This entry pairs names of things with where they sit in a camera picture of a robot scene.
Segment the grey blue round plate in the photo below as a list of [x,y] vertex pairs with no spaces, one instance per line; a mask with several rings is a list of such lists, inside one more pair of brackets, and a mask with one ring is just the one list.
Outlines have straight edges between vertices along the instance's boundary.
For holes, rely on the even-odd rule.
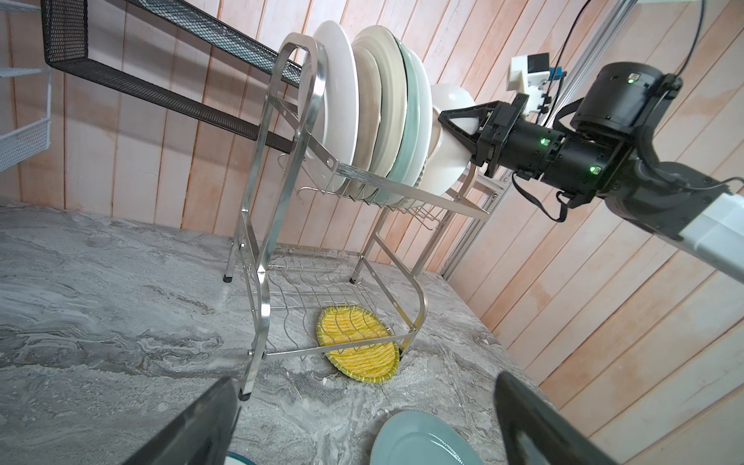
[[475,450],[446,422],[420,411],[402,411],[381,427],[370,464],[482,464]]

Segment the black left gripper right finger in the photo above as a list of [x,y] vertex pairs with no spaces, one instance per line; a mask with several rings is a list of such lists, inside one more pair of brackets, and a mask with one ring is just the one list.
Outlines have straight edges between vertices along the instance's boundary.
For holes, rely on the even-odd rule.
[[494,406],[510,464],[613,464],[510,372],[495,384]]

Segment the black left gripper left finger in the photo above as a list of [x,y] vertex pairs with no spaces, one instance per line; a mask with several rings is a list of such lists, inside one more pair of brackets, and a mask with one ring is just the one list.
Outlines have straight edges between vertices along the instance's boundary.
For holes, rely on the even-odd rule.
[[223,377],[125,462],[223,464],[238,411],[236,383],[230,377]]

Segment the white plate dark lettered rim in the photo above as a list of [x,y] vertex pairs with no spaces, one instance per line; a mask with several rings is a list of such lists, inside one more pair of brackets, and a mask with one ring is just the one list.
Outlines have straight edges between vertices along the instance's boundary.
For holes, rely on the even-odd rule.
[[405,45],[402,46],[405,52],[408,52],[413,62],[414,73],[418,80],[418,101],[420,103],[420,128],[418,128],[418,141],[414,152],[414,160],[409,169],[406,183],[412,179],[410,185],[418,188],[424,176],[425,164],[429,155],[430,138],[432,134],[432,96],[430,82],[422,60]]

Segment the orange woven bamboo plate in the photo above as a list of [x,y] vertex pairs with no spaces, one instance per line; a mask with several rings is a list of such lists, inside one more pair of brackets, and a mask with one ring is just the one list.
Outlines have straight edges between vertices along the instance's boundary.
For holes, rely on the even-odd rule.
[[438,121],[438,117],[434,116],[433,121],[432,121],[431,136],[430,136],[430,142],[429,142],[429,147],[428,147],[428,155],[427,155],[428,158],[430,158],[433,155],[434,151],[439,146],[441,132],[442,132],[442,128],[441,128],[440,122]]

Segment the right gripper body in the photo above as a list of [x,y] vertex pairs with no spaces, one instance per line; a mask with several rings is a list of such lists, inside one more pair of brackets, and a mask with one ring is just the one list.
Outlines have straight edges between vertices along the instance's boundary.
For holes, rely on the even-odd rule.
[[608,188],[630,145],[617,138],[550,129],[518,114],[522,98],[482,106],[476,133],[476,164],[492,177],[499,168],[557,189],[567,207],[590,203]]

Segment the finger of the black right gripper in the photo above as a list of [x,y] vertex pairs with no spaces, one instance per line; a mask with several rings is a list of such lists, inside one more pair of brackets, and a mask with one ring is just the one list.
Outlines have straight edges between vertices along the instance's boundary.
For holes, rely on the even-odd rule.
[[493,114],[500,107],[499,101],[468,108],[441,110],[437,121],[462,145],[476,145],[484,131],[495,127]]

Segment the stainless steel dish rack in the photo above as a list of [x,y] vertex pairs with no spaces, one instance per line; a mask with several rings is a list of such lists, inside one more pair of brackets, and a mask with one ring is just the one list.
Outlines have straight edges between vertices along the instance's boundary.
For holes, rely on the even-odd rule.
[[313,135],[327,55],[289,34],[269,84],[224,280],[244,274],[254,336],[240,378],[247,401],[261,367],[323,355],[344,374],[385,382],[429,310],[420,273],[457,216],[488,219],[468,193],[476,170],[441,196],[340,163]]

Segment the light green flower plate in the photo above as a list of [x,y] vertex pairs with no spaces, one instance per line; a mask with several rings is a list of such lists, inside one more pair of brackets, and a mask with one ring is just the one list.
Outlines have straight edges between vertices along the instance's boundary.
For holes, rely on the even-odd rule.
[[387,175],[387,179],[405,184],[418,142],[418,130],[420,127],[419,83],[409,50],[400,41],[396,41],[396,43],[401,53],[406,73],[406,117],[399,151],[393,167]]

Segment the cream plate with red flowers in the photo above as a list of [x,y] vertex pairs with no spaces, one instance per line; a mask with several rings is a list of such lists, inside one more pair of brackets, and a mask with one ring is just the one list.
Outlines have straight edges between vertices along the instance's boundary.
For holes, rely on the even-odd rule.
[[407,116],[407,76],[403,57],[393,33],[372,25],[360,31],[353,42],[374,58],[381,83],[381,120],[377,130],[370,172],[386,177],[393,169],[402,143]]

